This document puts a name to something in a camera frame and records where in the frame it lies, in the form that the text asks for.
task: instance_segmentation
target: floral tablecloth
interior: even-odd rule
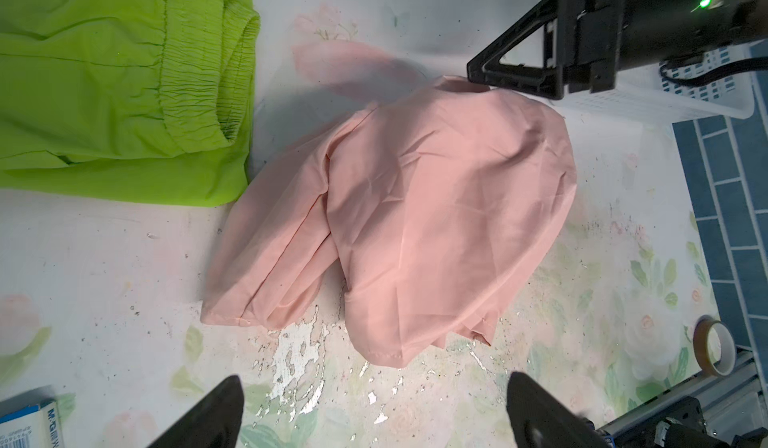
[[[460,74],[535,1],[256,0],[252,169],[341,112]],[[243,446],[511,446],[523,370],[612,420],[699,370],[692,327],[716,305],[670,127],[562,113],[577,199],[493,346],[455,336],[402,370],[352,348],[338,266],[282,331],[201,325],[226,208],[0,191],[0,400],[45,388],[66,446],[140,448],[237,373]]]

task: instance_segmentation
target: tape roll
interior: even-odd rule
[[[712,360],[706,345],[710,332],[714,330],[720,338],[720,359]],[[712,376],[727,376],[736,366],[736,344],[728,328],[720,321],[703,316],[699,319],[694,330],[694,354],[696,362],[706,374]]]

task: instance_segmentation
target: white plastic basket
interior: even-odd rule
[[[708,52],[699,65],[670,71],[673,78],[692,78],[721,64],[747,57],[744,46],[728,46]],[[729,76],[701,88],[686,88],[663,81],[658,65],[619,72],[616,89],[600,93],[568,93],[553,104],[660,123],[715,115],[748,118],[755,108],[749,73]]]

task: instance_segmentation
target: pink shirt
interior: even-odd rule
[[[559,114],[441,78],[264,167],[226,221],[201,319],[284,328],[340,259],[346,327],[371,363],[406,366],[451,331],[490,344],[575,191]]]

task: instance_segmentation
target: green garment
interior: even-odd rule
[[[0,0],[0,187],[215,206],[247,185],[251,0]]]

